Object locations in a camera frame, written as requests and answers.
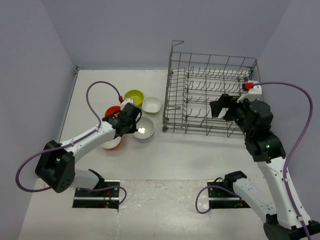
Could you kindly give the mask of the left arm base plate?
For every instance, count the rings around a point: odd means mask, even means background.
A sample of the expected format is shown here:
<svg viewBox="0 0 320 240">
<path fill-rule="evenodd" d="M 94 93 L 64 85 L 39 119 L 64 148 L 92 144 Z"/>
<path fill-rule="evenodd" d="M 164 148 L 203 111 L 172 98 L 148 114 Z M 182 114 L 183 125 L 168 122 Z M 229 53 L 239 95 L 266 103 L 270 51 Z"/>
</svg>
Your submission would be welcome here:
<svg viewBox="0 0 320 240">
<path fill-rule="evenodd" d="M 107 188 L 105 191 L 89 192 L 77 188 L 73 197 L 72 208 L 75 209 L 119 209 L 120 180 L 105 180 L 98 188 Z"/>
</svg>

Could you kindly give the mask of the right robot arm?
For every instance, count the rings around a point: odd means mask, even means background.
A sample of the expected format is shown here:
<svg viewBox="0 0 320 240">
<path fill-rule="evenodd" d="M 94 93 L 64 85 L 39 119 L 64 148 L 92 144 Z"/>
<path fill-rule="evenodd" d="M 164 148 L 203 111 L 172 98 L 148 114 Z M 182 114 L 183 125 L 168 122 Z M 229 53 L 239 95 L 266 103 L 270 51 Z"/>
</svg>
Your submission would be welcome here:
<svg viewBox="0 0 320 240">
<path fill-rule="evenodd" d="M 212 117 L 227 111 L 225 121 L 233 121 L 244 134 L 244 144 L 261 170 L 272 201 L 251 185 L 248 178 L 236 171 L 225 175 L 223 191 L 227 196 L 239 196 L 259 216 L 269 240 L 300 240 L 320 232 L 318 221 L 312 220 L 303 208 L 294 188 L 288 168 L 286 152 L 281 140 L 270 130 L 273 114 L 270 106 L 260 100 L 239 101 L 238 96 L 224 93 L 209 103 Z"/>
</svg>

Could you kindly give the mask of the white round bowl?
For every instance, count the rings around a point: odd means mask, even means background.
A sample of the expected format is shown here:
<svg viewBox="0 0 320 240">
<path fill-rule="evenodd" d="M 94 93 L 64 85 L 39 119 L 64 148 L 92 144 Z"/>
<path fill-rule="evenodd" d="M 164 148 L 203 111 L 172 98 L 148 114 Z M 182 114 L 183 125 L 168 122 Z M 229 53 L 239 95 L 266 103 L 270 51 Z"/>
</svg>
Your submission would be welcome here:
<svg viewBox="0 0 320 240">
<path fill-rule="evenodd" d="M 155 125 L 153 121 L 145 116 L 136 124 L 137 131 L 132 134 L 132 136 L 141 143 L 149 141 L 155 133 Z"/>
</svg>

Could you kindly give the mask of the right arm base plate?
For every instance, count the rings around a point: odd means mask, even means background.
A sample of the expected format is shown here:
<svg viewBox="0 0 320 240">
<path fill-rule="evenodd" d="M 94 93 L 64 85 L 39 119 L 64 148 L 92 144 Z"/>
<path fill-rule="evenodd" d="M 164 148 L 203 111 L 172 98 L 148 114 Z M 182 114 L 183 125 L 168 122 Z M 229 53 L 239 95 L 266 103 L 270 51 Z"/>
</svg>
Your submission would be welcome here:
<svg viewBox="0 0 320 240">
<path fill-rule="evenodd" d="M 208 202 L 211 209 L 249 209 L 250 206 L 239 197 L 220 188 L 210 187 L 207 190 Z"/>
</svg>

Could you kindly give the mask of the grey wire dish rack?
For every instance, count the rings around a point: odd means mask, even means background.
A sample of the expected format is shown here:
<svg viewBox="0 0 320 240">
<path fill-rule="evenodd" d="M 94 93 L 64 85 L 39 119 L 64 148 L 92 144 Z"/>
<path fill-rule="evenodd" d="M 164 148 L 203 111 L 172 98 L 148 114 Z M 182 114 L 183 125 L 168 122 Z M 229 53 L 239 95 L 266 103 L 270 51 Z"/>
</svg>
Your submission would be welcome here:
<svg viewBox="0 0 320 240">
<path fill-rule="evenodd" d="M 182 40 L 173 40 L 169 53 L 162 114 L 163 132 L 241 137 L 232 121 L 211 115 L 210 102 L 222 94 L 239 96 L 248 80 L 260 80 L 254 57 L 192 53 L 179 49 Z"/>
</svg>

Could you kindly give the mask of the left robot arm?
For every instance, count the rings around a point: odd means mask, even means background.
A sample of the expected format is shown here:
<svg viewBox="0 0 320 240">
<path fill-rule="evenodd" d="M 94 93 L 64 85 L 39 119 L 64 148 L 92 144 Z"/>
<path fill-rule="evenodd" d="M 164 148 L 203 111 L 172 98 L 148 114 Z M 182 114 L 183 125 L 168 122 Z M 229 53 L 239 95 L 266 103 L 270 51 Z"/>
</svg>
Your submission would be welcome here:
<svg viewBox="0 0 320 240">
<path fill-rule="evenodd" d="M 122 110 L 102 118 L 96 126 L 62 143 L 48 142 L 35 168 L 35 174 L 56 193 L 62 193 L 75 180 L 75 165 L 105 142 L 137 132 L 142 110 L 127 103 Z"/>
</svg>

